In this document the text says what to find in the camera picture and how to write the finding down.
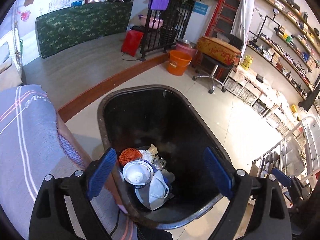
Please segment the white face mask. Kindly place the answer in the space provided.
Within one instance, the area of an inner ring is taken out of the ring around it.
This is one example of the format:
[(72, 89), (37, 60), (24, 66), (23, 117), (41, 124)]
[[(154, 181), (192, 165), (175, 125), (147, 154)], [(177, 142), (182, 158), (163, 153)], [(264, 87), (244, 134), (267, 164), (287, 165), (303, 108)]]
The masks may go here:
[(149, 210), (159, 209), (170, 193), (161, 171), (157, 171), (152, 180), (143, 188), (135, 189), (138, 200)]

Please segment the black trash bin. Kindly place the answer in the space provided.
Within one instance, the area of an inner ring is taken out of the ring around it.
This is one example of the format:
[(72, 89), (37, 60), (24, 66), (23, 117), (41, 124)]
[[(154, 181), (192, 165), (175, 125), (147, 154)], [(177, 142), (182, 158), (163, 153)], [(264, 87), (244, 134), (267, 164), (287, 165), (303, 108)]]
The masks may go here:
[(207, 213), (220, 199), (203, 153), (211, 148), (222, 159), (229, 155), (196, 109), (178, 90), (150, 85), (108, 94), (98, 107), (104, 148), (121, 153), (127, 148), (156, 146), (175, 175), (173, 197), (151, 211), (137, 199), (135, 189), (112, 170), (116, 189), (130, 218), (148, 228), (171, 230)]

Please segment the grey striped table cloth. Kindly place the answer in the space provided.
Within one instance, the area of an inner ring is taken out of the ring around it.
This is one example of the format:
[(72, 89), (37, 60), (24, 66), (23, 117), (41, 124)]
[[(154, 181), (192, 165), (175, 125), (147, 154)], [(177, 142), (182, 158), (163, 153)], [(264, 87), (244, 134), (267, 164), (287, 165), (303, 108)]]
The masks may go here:
[(41, 86), (1, 92), (1, 207), (23, 239), (45, 176), (68, 177), (91, 161)]

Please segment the orange mesh net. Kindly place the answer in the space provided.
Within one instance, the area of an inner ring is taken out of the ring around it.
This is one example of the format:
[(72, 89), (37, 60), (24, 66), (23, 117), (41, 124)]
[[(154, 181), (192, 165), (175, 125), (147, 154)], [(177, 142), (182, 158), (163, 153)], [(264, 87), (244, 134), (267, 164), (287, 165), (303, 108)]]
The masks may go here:
[(125, 166), (127, 163), (142, 158), (142, 154), (135, 148), (127, 148), (123, 150), (118, 158), (119, 163)]

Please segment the yellow small container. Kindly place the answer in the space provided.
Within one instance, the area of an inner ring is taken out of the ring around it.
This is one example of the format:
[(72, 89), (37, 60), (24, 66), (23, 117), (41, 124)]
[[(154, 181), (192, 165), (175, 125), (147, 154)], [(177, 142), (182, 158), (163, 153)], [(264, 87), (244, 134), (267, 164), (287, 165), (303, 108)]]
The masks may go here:
[(242, 68), (244, 68), (244, 70), (248, 70), (252, 62), (253, 62), (253, 57), (251, 57), (250, 55), (246, 55), (243, 61), (240, 63), (240, 65), (242, 66)]

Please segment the rolling stool with cushion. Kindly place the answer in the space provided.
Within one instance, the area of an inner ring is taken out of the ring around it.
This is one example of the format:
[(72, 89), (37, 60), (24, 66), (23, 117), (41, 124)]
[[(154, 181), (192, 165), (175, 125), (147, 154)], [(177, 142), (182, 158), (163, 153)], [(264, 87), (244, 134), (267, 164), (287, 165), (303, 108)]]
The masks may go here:
[(232, 70), (239, 65), (241, 59), (241, 50), (244, 43), (240, 38), (232, 34), (217, 34), (219, 37), (202, 36), (197, 42), (197, 50), (202, 54), (203, 59), (213, 65), (209, 75), (197, 75), (192, 79), (196, 81), (201, 78), (208, 78), (212, 82), (212, 87), (208, 90), (213, 94), (217, 84), (221, 85), (221, 92), (225, 92), (225, 85), (214, 75), (219, 67)]

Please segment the white swing bed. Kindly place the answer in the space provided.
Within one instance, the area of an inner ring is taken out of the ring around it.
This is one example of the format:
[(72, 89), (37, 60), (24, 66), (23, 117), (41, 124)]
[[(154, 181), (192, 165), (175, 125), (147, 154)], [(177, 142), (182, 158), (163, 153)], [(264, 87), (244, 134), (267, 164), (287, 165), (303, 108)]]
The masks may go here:
[(1, 38), (1, 91), (22, 84), (22, 61), (17, 28)]

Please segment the orange plastic bucket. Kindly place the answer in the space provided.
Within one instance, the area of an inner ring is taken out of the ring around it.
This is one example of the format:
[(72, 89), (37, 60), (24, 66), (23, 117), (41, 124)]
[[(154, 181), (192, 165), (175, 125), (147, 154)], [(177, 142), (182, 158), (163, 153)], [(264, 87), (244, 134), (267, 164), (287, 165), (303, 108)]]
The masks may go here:
[(169, 52), (169, 62), (167, 64), (167, 71), (175, 76), (182, 76), (189, 64), (192, 57), (189, 54), (178, 50), (171, 50)]

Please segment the pink bucket with lid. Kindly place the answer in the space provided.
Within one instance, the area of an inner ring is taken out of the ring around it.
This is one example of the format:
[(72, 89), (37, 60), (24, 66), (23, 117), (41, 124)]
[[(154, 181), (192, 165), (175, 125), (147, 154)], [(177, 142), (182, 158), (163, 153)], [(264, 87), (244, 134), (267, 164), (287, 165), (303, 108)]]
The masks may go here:
[(180, 39), (180, 38), (178, 38), (176, 40), (176, 48), (175, 49), (190, 55), (192, 58), (194, 58), (194, 56), (197, 53), (195, 43), (190, 42), (188, 40)]

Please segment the red bag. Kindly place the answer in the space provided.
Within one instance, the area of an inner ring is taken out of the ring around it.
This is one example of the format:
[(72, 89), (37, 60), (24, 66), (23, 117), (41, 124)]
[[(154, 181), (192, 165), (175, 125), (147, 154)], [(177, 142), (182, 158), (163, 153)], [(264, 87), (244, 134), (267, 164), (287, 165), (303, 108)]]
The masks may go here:
[(144, 34), (141, 31), (129, 30), (121, 46), (121, 52), (134, 57)]

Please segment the black metal rack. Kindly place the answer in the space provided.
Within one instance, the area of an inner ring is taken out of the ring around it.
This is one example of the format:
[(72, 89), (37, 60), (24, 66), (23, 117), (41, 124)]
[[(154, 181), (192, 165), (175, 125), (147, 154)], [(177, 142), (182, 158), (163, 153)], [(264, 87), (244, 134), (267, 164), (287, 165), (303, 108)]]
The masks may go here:
[(159, 18), (163, 25), (159, 29), (140, 27), (144, 34), (140, 43), (141, 61), (145, 61), (147, 53), (159, 49), (166, 52), (178, 38), (184, 38), (194, 5), (194, 0), (170, 0), (166, 10), (148, 10), (147, 21), (150, 17)]

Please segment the pink basin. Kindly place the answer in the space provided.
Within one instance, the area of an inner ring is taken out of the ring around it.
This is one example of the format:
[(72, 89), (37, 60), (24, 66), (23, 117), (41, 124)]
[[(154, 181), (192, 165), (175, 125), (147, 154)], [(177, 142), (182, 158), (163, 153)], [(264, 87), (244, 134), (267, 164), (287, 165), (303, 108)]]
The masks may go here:
[(149, 21), (147, 21), (147, 17), (144, 15), (138, 15), (140, 25), (143, 27), (148, 27), (150, 29), (159, 29), (163, 25), (163, 20), (159, 18), (150, 17)]

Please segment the wall shelves with products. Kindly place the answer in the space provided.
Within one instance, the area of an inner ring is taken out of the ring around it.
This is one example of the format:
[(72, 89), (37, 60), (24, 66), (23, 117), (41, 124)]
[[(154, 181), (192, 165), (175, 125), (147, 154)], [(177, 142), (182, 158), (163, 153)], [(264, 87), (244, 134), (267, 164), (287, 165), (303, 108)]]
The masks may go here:
[(246, 54), (252, 69), (297, 105), (319, 77), (319, 22), (305, 0), (254, 0)]

